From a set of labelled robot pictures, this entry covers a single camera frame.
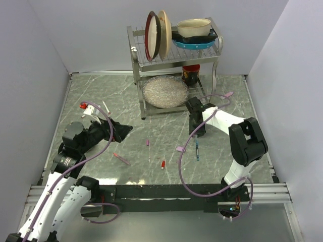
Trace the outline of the blue pen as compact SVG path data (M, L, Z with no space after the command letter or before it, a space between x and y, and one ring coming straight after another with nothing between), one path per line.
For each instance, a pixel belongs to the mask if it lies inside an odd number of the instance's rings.
M195 136L196 160L200 161L198 136Z

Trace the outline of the purple highlighter cap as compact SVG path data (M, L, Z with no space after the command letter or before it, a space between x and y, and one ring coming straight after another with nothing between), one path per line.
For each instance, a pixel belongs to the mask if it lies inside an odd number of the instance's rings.
M186 149L184 147L178 146L178 147L176 147L176 151L178 151L178 152L185 152Z

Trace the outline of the purple highlighter pen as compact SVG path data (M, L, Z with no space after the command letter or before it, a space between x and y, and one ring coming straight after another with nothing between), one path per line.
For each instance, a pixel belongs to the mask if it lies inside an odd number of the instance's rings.
M234 92L233 92L233 91L230 91L230 92L228 92L228 93L224 94L223 96L221 96L221 99L229 98L229 97L231 97L233 94L234 94Z

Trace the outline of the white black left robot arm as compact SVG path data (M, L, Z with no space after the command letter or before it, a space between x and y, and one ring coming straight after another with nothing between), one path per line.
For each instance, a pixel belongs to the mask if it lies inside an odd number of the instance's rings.
M34 210L20 230L9 234L6 240L60 241L81 207L102 198L98 180L79 177L85 153L102 140L120 143L132 130L132 126L101 118L92 121L87 129L81 122L66 125L63 141Z

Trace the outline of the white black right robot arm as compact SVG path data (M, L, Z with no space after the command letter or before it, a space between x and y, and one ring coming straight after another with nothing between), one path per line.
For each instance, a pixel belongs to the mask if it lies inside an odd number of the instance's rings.
M197 97L188 99L186 107L190 113L190 136L204 136L206 125L229 136L233 162L221 181L221 195L225 200L232 201L242 194L242 187L253 165L268 152L258 120L234 116L211 103L202 104Z

